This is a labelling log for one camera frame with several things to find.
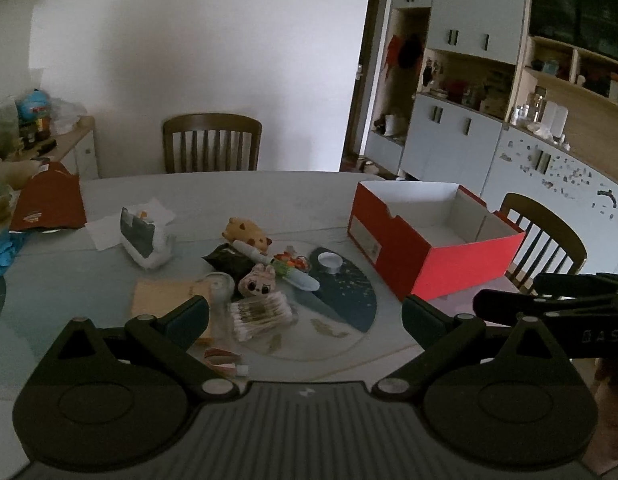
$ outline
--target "triangular cutout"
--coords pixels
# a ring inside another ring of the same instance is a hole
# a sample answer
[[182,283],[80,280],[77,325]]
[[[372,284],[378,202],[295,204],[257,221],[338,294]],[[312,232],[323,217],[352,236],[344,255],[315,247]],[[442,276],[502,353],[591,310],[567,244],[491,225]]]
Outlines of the triangular cutout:
[[89,338],[84,330],[77,330],[67,341],[64,348],[58,355],[58,359],[76,359],[80,357],[89,357],[94,355],[96,351],[91,346]]
[[518,355],[551,359],[552,355],[540,334],[533,329],[527,329],[516,349]]

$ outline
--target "doorway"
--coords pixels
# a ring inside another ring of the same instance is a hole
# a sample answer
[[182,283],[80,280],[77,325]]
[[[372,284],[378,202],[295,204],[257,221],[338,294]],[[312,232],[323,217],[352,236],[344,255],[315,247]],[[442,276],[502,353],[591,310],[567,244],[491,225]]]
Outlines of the doorway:
[[381,53],[380,41],[387,4],[387,0],[369,0],[367,3],[365,28],[358,59],[358,72],[356,73],[347,133],[342,150],[343,166],[349,166],[352,161],[355,165],[355,160],[359,155],[362,130],[365,127],[371,103],[375,67]]

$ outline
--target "wooden chair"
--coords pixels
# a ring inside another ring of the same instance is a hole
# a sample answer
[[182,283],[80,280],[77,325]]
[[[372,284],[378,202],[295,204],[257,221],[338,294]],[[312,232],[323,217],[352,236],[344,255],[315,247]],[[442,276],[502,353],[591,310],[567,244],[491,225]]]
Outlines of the wooden chair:
[[[506,276],[518,290],[526,294],[533,293],[533,276],[539,272],[561,272],[568,258],[572,264],[566,274],[577,274],[582,269],[587,260],[587,251],[578,235],[562,219],[542,204],[517,193],[509,193],[500,206],[500,212],[505,216],[509,216],[511,211],[518,214],[515,221],[517,226],[521,226],[523,219],[529,221],[529,224],[524,226],[524,241],[512,266],[506,272]],[[564,253],[564,256],[554,265],[559,253]],[[543,264],[543,267],[538,270],[540,264]]]
[[240,115],[174,117],[163,124],[165,169],[167,173],[254,171],[261,134],[262,124]]

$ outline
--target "ribbed black surface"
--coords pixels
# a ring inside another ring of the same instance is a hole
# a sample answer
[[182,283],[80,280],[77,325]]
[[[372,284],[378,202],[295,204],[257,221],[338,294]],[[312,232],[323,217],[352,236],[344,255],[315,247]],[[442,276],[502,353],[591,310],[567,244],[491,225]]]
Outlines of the ribbed black surface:
[[77,474],[33,464],[18,480],[592,480],[577,463],[508,473],[455,456],[408,404],[360,383],[255,383],[235,402],[203,409],[184,438],[133,468]]

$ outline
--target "orange plush toy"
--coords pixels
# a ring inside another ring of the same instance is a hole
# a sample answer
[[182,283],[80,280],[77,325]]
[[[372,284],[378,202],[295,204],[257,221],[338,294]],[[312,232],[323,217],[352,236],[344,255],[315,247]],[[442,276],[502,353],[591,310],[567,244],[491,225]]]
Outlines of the orange plush toy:
[[240,240],[255,247],[262,254],[267,254],[267,250],[272,244],[271,239],[267,238],[262,229],[245,218],[230,218],[225,232],[223,232],[223,238],[229,243]]

